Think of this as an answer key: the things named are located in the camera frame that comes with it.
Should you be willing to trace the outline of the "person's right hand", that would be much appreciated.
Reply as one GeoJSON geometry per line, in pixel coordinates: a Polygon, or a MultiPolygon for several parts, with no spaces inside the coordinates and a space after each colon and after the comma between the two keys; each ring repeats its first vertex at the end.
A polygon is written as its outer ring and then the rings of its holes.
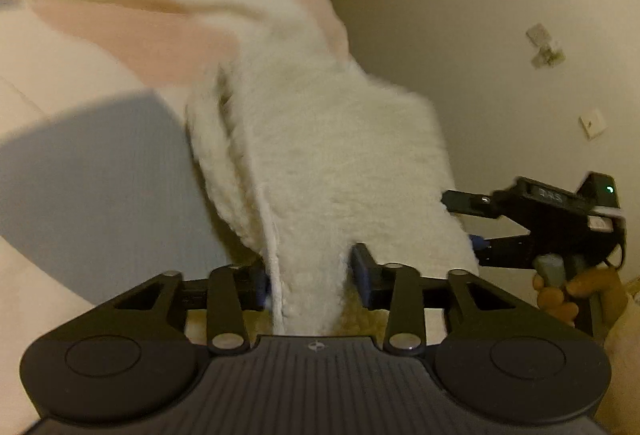
{"type": "Polygon", "coordinates": [[[574,325],[578,316],[578,299],[599,297],[602,321],[612,328],[626,311],[629,299],[618,273],[612,268],[591,268],[576,276],[562,289],[547,287],[539,275],[533,277],[537,306],[541,311],[574,325]]]}

